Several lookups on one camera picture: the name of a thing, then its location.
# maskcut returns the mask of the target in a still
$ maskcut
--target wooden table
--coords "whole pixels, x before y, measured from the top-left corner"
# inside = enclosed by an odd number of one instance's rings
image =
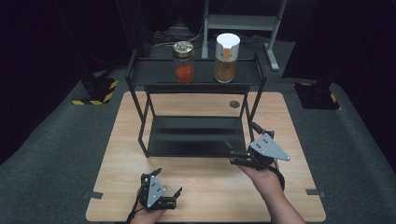
[[[137,93],[142,105],[146,94]],[[157,94],[152,95],[158,115],[230,115],[231,101],[242,102],[239,95],[228,94]],[[248,96],[253,104],[255,92]],[[326,218],[318,195],[307,195],[315,183],[306,163],[283,96],[278,92],[262,95],[254,121],[275,131],[276,142],[290,155],[291,161],[278,161],[286,179],[285,194],[305,221]],[[145,141],[150,125],[146,125]],[[250,142],[247,125],[246,144]],[[160,222],[258,222],[270,221],[260,194],[228,158],[149,157],[137,142],[140,119],[129,92],[125,92],[114,123],[106,154],[97,176],[94,192],[102,199],[91,198],[86,218],[89,221],[125,221],[131,212],[140,176],[163,168],[157,175],[166,186],[163,196],[172,196],[183,187],[177,208],[166,211]]]

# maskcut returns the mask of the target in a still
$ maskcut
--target white lid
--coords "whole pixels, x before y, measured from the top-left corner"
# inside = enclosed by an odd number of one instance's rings
[[[216,58],[223,62],[235,61],[238,57],[239,43],[241,40],[237,35],[219,35],[216,42]]]

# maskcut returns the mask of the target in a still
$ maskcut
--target black metal shelf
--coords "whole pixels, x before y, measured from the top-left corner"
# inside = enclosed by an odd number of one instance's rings
[[[245,148],[240,118],[160,117],[151,127],[150,156],[228,157],[228,140],[235,148]]]
[[[134,51],[125,79],[131,91],[137,112],[141,119],[138,142],[146,157],[229,157],[229,149],[224,144],[228,140],[234,148],[245,150],[245,137],[242,126],[244,112],[250,138],[253,133],[250,122],[253,120],[262,94],[266,76],[262,66],[263,57],[256,53],[254,59],[238,60],[235,79],[230,83],[218,83],[214,78],[215,61],[198,59],[194,61],[192,83],[177,83],[172,60],[137,58]],[[135,93],[135,87],[143,87],[147,94],[144,108]],[[257,97],[251,111],[248,108],[248,93],[258,88]],[[214,93],[245,95],[240,116],[157,116],[150,95],[154,93]],[[153,115],[148,147],[142,138],[148,113]]]

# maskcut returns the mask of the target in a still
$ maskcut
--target human hand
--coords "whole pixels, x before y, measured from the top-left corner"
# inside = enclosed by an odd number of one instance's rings
[[[278,167],[274,161],[271,166]],[[250,167],[237,165],[253,182],[254,187],[265,201],[283,195],[283,189],[276,174],[268,169],[255,170]]]
[[[135,211],[131,224],[154,224],[166,210],[148,210],[141,203],[138,203]]]

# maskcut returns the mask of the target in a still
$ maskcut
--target plastic container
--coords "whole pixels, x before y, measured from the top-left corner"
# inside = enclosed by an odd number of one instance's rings
[[[219,35],[216,42],[215,79],[221,83],[235,78],[240,38],[233,34]]]

